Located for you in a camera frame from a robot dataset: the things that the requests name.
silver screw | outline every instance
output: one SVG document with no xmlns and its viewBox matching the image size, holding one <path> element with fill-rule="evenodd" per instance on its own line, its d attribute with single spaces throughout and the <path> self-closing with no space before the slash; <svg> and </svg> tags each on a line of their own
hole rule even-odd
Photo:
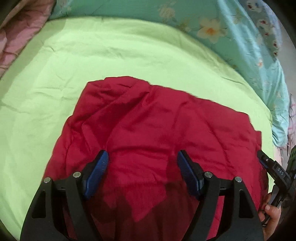
<svg viewBox="0 0 296 241">
<path fill-rule="evenodd" d="M 235 180 L 236 180 L 238 183 L 241 183 L 241 182 L 242 182 L 242 178 L 241 178 L 241 177 L 235 177 Z"/>
<path fill-rule="evenodd" d="M 81 176 L 81 173 L 80 172 L 73 173 L 73 177 L 75 177 L 75 178 L 80 177 L 80 176 Z"/>
<path fill-rule="evenodd" d="M 44 180 L 43 180 L 43 181 L 44 181 L 44 183 L 49 183 L 49 182 L 50 182 L 50 180 L 51 180 L 51 179 L 50 179 L 50 177 L 46 177 L 46 178 L 44 178 Z"/>
<path fill-rule="evenodd" d="M 211 172 L 205 172 L 205 177 L 211 178 L 213 176 L 213 173 Z"/>
</svg>

folded red cloth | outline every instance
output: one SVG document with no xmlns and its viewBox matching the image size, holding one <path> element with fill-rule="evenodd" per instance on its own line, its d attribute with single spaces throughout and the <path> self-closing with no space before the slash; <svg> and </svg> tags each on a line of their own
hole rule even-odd
<svg viewBox="0 0 296 241">
<path fill-rule="evenodd" d="M 182 239 L 198 205 L 177 166 L 182 149 L 219 178 L 242 177 L 257 209 L 268 187 L 256 157 L 261 133 L 248 115 L 132 77 L 87 84 L 45 176 L 56 180 L 81 171 L 101 149 L 109 165 L 87 205 L 104 240 Z M 209 238 L 222 206 L 220 198 Z"/>
</svg>

green fabric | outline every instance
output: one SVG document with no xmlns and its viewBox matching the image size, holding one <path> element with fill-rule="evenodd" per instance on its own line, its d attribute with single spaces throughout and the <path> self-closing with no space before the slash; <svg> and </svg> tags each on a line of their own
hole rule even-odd
<svg viewBox="0 0 296 241">
<path fill-rule="evenodd" d="M 270 111 L 197 40 L 140 20 L 53 20 L 0 81 L 0 219 L 14 236 L 20 236 L 53 146 L 86 83 L 126 75 L 247 113 L 262 131 L 263 151 L 273 157 Z"/>
</svg>

floral bedsheet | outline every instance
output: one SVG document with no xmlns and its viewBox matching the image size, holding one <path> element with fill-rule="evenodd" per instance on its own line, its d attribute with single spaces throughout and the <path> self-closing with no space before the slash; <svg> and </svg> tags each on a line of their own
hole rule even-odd
<svg viewBox="0 0 296 241">
<path fill-rule="evenodd" d="M 171 25 L 239 72 L 272 113 L 273 141 L 287 144 L 289 94 L 277 55 L 279 22 L 262 0 L 57 0 L 50 19 L 114 16 Z"/>
</svg>

green surface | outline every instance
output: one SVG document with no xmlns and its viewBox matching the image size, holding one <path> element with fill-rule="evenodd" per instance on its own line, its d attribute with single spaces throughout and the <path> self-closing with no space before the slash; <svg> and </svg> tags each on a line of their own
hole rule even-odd
<svg viewBox="0 0 296 241">
<path fill-rule="evenodd" d="M 198 41 L 140 20 L 54 20 L 0 81 L 0 219 L 15 237 L 86 83 L 125 75 L 247 113 L 262 131 L 263 151 L 273 156 L 270 111 L 239 74 Z"/>
</svg>

